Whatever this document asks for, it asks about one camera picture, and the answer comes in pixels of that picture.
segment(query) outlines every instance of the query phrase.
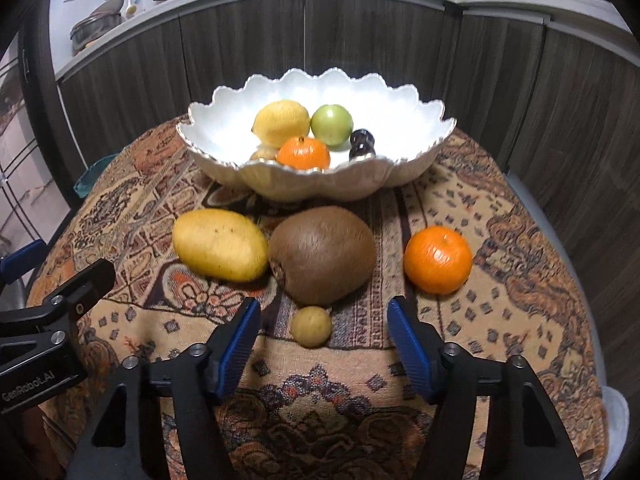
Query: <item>teal plastic bin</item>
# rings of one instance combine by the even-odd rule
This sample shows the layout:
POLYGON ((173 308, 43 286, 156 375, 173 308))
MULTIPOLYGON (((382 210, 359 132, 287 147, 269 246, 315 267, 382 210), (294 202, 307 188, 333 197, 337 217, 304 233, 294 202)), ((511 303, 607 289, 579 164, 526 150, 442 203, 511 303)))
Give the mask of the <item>teal plastic bin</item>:
POLYGON ((104 158, 101 158, 92 166, 86 170, 82 176, 78 179, 74 186, 74 191, 76 195, 80 198, 85 198, 89 192, 93 189, 96 182, 100 178, 102 172, 107 168, 107 166, 111 163, 111 161, 116 158, 119 154, 108 155, 104 158))

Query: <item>tangerine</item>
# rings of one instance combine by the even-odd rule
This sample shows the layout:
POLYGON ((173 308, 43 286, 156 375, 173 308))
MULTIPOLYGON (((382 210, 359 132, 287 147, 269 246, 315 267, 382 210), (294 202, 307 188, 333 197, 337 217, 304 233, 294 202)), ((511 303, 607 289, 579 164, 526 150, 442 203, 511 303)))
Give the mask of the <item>tangerine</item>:
POLYGON ((473 256, 460 234, 432 226, 411 237, 403 264, 408 278, 424 292, 450 294, 468 279, 473 256))
POLYGON ((329 168, 331 156, 327 146, 320 140, 312 137, 292 137, 282 145, 276 161, 295 170, 326 170, 329 168))

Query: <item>blue gripper pad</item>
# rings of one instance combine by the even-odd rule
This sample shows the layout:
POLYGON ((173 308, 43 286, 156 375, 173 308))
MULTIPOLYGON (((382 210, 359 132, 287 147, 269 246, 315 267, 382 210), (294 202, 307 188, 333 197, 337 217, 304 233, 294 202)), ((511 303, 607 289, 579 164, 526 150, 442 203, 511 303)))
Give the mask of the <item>blue gripper pad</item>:
POLYGON ((386 323, 414 392, 431 402, 436 393, 431 384, 431 363, 396 300, 386 308, 386 323))
POLYGON ((43 240, 36 240, 0 260, 0 278, 7 285, 39 266, 47 257, 49 248, 43 240))
POLYGON ((254 300, 220 359, 216 397, 221 402, 236 391, 259 330, 260 303, 254 300))

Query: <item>tablecloth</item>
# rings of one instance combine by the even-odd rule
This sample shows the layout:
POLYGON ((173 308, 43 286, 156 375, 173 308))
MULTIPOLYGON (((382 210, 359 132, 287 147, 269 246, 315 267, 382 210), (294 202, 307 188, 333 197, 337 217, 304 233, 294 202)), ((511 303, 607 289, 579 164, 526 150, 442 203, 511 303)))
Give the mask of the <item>tablecloth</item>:
MULTIPOLYGON (((241 478, 410 478, 434 408, 412 391, 389 339, 386 304, 404 294, 421 320, 472 354, 523 354, 555 403, 586 477, 597 478, 607 452, 606 414, 585 306, 558 254, 476 142, 456 130, 419 179, 344 204, 373 230, 376 269, 364 288, 332 306, 326 347, 308 350, 292 341, 296 305, 270 274, 245 288, 194 275, 176 257, 171 231, 187 211, 223 207, 269 236, 288 215, 328 201, 283 205, 221 187, 191 160, 176 121, 148 131, 111 163, 30 295, 30 304, 39 303, 96 258, 116 267, 113 290, 79 321, 89 378, 42 406, 63 464, 119 361, 176 356, 206 340, 250 294, 262 305, 263 328, 238 392, 216 409, 241 478), (415 290, 402 272, 411 234, 434 224, 462 233, 474 254, 468 281, 446 297, 415 290)), ((480 398, 465 478, 478 475, 487 413, 488 399, 480 398)), ((172 478, 184 480, 167 399, 162 427, 172 478)))

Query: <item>white scalloped bowl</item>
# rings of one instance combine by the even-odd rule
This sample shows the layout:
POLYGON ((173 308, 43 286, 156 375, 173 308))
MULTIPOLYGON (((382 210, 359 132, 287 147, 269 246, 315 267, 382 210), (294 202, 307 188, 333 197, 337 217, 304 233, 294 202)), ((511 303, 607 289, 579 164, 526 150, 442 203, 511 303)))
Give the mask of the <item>white scalloped bowl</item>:
POLYGON ((249 187, 276 202, 315 196, 350 202, 423 174, 456 126, 455 119, 443 121, 443 115, 444 103, 420 102, 413 85, 390 88, 378 74, 354 79, 331 68, 309 76, 294 68, 276 80, 252 75, 239 90, 216 88, 210 104, 189 106, 190 122, 177 129, 197 165, 223 186, 249 187), (344 106, 354 128, 366 128, 375 137, 376 156, 349 160, 347 142, 331 151, 328 170, 299 171, 272 160, 249 161, 260 145, 251 132, 255 116, 279 99, 300 102, 310 115, 323 104, 344 106))

